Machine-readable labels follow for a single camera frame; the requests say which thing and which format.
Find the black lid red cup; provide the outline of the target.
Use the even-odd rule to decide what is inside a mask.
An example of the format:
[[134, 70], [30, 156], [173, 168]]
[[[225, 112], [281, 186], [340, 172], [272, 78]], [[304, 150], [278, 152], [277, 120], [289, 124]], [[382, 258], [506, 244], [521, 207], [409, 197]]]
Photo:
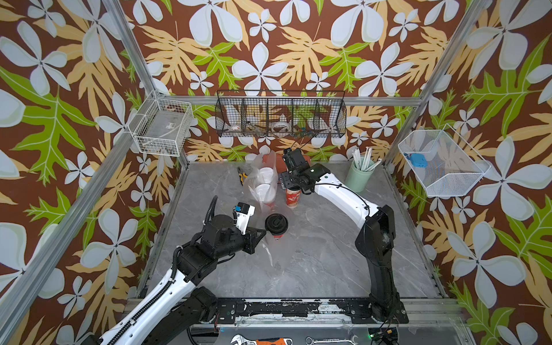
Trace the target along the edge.
[[300, 187], [291, 187], [286, 189], [286, 205], [289, 208], [295, 208], [298, 205], [302, 190]]
[[265, 219], [264, 227], [274, 239], [280, 239], [288, 230], [289, 221], [283, 214], [274, 213]]

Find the clear plastic carrier bag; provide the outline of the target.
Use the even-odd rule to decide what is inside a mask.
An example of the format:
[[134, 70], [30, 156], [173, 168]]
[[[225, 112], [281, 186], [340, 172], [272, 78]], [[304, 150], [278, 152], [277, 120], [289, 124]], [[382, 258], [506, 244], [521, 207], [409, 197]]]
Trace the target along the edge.
[[[260, 202], [254, 196], [254, 189], [258, 185], [260, 185], [257, 182], [258, 170], [264, 167], [274, 168], [277, 172], [276, 154], [274, 152], [271, 152], [265, 155], [259, 155], [252, 161], [250, 174], [248, 175], [246, 181], [244, 182], [244, 189], [245, 189], [245, 193], [249, 194], [257, 202], [261, 212], [268, 213], [269, 211], [272, 211], [273, 208], [270, 209], [270, 208], [265, 208], [261, 206]], [[277, 181], [277, 184], [270, 184], [270, 185], [275, 187], [276, 195], [277, 195], [278, 181]]]

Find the white lid red cup front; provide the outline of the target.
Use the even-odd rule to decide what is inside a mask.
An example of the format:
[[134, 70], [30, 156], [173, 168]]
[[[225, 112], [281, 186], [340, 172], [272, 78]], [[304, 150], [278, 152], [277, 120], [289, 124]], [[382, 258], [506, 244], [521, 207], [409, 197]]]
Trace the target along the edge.
[[264, 167], [258, 170], [257, 182], [259, 184], [277, 184], [278, 176], [274, 168]]

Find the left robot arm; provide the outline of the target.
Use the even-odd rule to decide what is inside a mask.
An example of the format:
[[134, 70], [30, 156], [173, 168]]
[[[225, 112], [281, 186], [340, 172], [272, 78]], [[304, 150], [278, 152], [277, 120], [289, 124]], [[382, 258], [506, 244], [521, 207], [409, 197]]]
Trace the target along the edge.
[[202, 230], [191, 241], [175, 249], [171, 268], [161, 283], [116, 326], [99, 337], [86, 337], [83, 343], [142, 344], [224, 257], [238, 252], [254, 254], [266, 234], [265, 229], [249, 226], [242, 231], [230, 216], [220, 214], [205, 220]]

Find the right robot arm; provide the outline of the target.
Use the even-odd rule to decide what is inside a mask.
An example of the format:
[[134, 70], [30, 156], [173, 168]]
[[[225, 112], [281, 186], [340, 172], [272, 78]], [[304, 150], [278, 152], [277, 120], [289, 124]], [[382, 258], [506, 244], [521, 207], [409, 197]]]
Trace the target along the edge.
[[371, 316], [380, 323], [408, 323], [408, 316], [395, 286], [392, 271], [395, 217], [389, 206], [369, 202], [343, 184], [327, 167], [310, 165], [299, 148], [283, 151], [287, 170], [279, 175], [284, 188], [299, 188], [332, 202], [359, 227], [355, 247], [366, 259], [371, 280]]

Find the white lid red cup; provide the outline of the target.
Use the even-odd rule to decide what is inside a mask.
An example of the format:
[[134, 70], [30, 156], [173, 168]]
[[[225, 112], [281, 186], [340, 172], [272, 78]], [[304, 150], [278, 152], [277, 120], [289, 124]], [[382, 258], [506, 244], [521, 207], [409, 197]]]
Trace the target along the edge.
[[276, 189], [274, 186], [267, 183], [260, 184], [254, 189], [254, 196], [260, 202], [261, 206], [270, 209], [274, 208], [276, 197]]
[[277, 184], [278, 176], [274, 168], [264, 167], [258, 170], [257, 182], [259, 184]]

